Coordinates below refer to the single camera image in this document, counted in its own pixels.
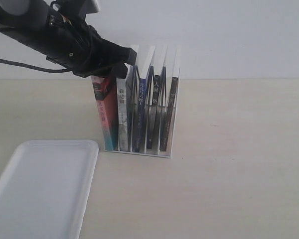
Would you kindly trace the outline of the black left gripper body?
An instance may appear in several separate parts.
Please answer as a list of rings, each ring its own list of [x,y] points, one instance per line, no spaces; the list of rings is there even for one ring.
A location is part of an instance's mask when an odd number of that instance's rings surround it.
[[[0,4],[0,33],[62,68],[4,59],[0,63],[46,73],[72,72],[82,78],[107,71],[108,65],[100,65],[102,37],[86,22],[88,14],[99,11],[97,4]]]

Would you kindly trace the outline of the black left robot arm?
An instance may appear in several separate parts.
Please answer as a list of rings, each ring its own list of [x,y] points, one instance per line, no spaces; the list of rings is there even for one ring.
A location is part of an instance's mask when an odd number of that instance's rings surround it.
[[[137,53],[103,39],[88,25],[86,15],[100,11],[96,0],[0,0],[0,33],[62,66],[47,69],[0,59],[1,64],[46,73],[66,73],[86,78],[124,78],[127,66],[135,65]]]

